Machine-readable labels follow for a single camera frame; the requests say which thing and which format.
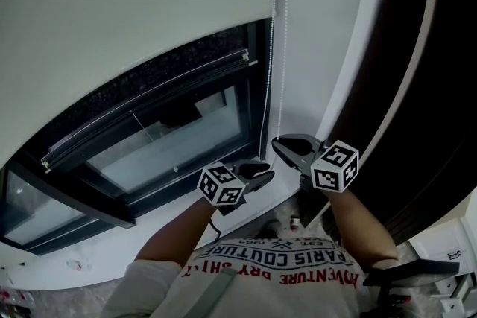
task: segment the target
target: white wall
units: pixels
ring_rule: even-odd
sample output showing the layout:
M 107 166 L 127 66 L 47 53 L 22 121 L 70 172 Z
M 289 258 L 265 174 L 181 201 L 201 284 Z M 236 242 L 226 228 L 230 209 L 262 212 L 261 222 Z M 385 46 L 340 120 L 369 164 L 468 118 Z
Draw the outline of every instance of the white wall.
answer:
M 0 0 L 0 167 L 108 80 L 270 15 L 271 0 Z
M 315 135 L 329 99 L 346 95 L 347 87 L 336 90 L 340 77 L 349 77 L 353 66 L 343 67 L 345 57 L 359 65 L 359 59 L 350 53 L 350 40 L 361 37 L 366 44 L 363 31 L 372 28 L 379 0 L 289 0 L 288 68 L 284 97 L 282 133 L 309 133 Z M 367 15 L 367 3 L 374 4 Z M 279 0 L 277 17 L 277 39 L 271 94 L 271 122 L 269 138 L 277 134 L 277 110 L 279 106 L 279 84 L 282 47 L 282 0 Z M 268 159 L 273 160 L 271 149 Z M 244 223 L 290 197 L 298 186 L 298 173 L 278 159 L 273 182 L 262 190 L 247 197 L 249 203 L 227 217 L 215 214 L 215 225 L 224 234 L 237 229 Z M 82 243 L 45 255 L 26 267 L 8 270 L 10 279 L 31 290 L 77 287 L 106 281 L 122 276 L 129 261 L 132 261 L 141 245 L 161 226 L 177 216 L 198 198 L 197 193 L 187 194 L 173 203 L 138 219 L 138 226 L 129 230 L 111 229 Z M 208 228 L 199 246 L 212 241 L 215 233 Z M 80 261 L 83 271 L 74 271 L 67 261 Z

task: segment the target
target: white t-shirt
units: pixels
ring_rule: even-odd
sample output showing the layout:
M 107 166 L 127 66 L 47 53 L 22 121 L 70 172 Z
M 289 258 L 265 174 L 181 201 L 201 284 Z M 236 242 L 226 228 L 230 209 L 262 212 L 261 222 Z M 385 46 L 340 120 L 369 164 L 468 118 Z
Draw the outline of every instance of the white t-shirt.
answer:
M 237 271 L 208 317 L 359 317 L 375 307 L 360 266 L 322 238 L 222 241 L 184 268 L 134 261 L 101 315 L 184 317 L 223 267 Z

